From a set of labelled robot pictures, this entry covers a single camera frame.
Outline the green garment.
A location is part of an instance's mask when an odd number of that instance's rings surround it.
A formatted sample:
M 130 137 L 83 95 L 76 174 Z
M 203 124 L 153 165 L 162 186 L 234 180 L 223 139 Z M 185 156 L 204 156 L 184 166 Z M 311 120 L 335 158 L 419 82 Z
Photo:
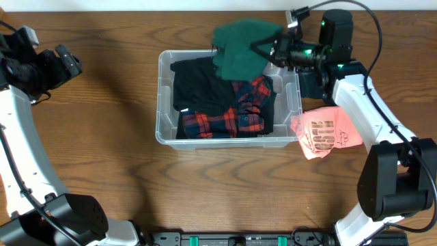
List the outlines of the green garment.
M 283 27 L 264 20 L 238 20 L 214 29 L 212 46 L 216 76 L 224 80 L 252 81 L 260 76 L 268 60 L 251 49 L 251 44 L 282 33 Z

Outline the dark navy shirt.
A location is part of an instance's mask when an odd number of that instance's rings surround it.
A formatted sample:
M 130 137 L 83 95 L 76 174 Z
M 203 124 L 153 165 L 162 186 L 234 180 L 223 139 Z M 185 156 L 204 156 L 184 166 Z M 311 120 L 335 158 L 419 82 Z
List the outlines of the dark navy shirt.
M 330 97 L 328 81 L 319 84 L 318 76 L 314 71 L 298 71 L 300 95 L 302 98 L 321 99 L 327 105 L 334 105 Z

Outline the black garment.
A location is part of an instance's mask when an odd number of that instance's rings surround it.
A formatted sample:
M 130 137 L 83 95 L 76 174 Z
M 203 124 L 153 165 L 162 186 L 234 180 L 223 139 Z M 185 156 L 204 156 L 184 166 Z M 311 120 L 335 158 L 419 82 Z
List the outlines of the black garment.
M 234 103 L 231 83 L 216 76 L 211 57 L 175 61 L 170 65 L 174 72 L 173 108 L 185 109 L 211 116 L 224 114 Z

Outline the pink printed t-shirt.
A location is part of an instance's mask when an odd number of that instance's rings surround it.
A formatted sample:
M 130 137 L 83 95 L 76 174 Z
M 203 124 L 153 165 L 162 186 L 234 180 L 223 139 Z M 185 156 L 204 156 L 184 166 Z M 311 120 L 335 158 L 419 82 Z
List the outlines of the pink printed t-shirt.
M 333 148 L 349 148 L 363 143 L 359 132 L 341 107 L 321 107 L 294 118 L 291 129 L 308 159 L 324 158 Z

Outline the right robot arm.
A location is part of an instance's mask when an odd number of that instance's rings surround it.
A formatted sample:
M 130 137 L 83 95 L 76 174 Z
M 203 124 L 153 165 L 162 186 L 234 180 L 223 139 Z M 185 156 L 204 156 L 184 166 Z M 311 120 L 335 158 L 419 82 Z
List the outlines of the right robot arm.
M 436 142 L 418 138 L 378 95 L 369 69 L 352 57 L 352 14 L 328 10 L 319 40 L 305 42 L 301 22 L 310 8 L 287 13 L 287 33 L 253 42 L 251 49 L 300 78 L 313 77 L 324 97 L 350 117 L 367 149 L 357 184 L 358 204 L 315 245 L 406 245 L 401 220 L 436 208 Z

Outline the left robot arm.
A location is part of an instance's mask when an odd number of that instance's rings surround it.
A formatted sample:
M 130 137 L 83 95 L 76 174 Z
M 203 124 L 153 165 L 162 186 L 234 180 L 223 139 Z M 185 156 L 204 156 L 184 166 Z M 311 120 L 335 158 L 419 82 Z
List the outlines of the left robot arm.
M 41 96 L 82 73 L 60 44 L 36 52 L 27 26 L 1 35 L 1 179 L 10 221 L 4 245 L 148 245 L 132 221 L 108 218 L 90 195 L 69 192 L 40 141 L 31 108 Z

